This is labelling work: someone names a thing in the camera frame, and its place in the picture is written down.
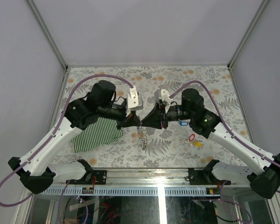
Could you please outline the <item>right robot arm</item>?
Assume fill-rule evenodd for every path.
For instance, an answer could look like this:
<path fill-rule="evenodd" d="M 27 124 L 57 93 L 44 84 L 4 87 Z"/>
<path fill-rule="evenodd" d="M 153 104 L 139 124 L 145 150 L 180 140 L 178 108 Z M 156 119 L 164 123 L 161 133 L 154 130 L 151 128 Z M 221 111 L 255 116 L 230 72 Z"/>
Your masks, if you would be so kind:
<path fill-rule="evenodd" d="M 280 154 L 267 152 L 231 130 L 222 118 L 204 107 L 204 98 L 195 89 L 182 91 L 181 105 L 172 105 L 166 90 L 157 90 L 154 97 L 155 106 L 142 120 L 143 126 L 166 129 L 169 122 L 189 120 L 194 133 L 221 145 L 245 163 L 239 166 L 211 160 L 203 173 L 208 184 L 227 180 L 248 185 L 263 198 L 273 197 L 280 186 Z"/>

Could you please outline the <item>blue key tag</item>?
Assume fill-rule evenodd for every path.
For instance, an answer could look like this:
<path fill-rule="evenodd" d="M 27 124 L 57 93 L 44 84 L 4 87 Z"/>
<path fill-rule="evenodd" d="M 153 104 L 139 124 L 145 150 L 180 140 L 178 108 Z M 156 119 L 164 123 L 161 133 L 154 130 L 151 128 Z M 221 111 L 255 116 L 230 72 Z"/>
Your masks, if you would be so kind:
<path fill-rule="evenodd" d="M 181 125 L 181 126 L 187 126 L 188 124 L 189 124 L 188 121 L 179 120 L 179 125 Z"/>

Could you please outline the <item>metal ring disc with keyrings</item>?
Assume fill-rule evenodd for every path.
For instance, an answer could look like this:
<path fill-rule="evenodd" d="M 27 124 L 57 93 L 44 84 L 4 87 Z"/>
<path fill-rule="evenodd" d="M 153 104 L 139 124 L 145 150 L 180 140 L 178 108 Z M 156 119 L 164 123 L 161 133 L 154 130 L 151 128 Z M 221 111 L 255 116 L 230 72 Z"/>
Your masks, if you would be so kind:
<path fill-rule="evenodd" d="M 140 140 L 141 148 L 144 151 L 147 148 L 147 133 L 142 126 L 140 126 L 137 130 L 138 130 L 138 138 Z"/>

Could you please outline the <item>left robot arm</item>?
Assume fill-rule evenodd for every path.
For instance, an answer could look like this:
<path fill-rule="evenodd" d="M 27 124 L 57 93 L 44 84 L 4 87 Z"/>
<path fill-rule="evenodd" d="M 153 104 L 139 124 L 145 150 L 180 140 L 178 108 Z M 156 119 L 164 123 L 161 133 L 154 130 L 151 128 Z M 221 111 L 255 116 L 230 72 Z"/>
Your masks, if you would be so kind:
<path fill-rule="evenodd" d="M 114 103 L 115 92 L 116 87 L 111 82 L 101 80 L 95 83 L 85 97 L 69 103 L 62 120 L 30 152 L 8 161 L 25 188 L 39 194 L 53 183 L 92 182 L 93 169 L 83 159 L 63 165 L 53 165 L 51 162 L 68 142 L 96 123 L 98 118 L 115 120 L 118 128 L 140 126 L 136 111 L 143 108 L 143 102 L 136 88 L 130 89 L 121 105 Z"/>

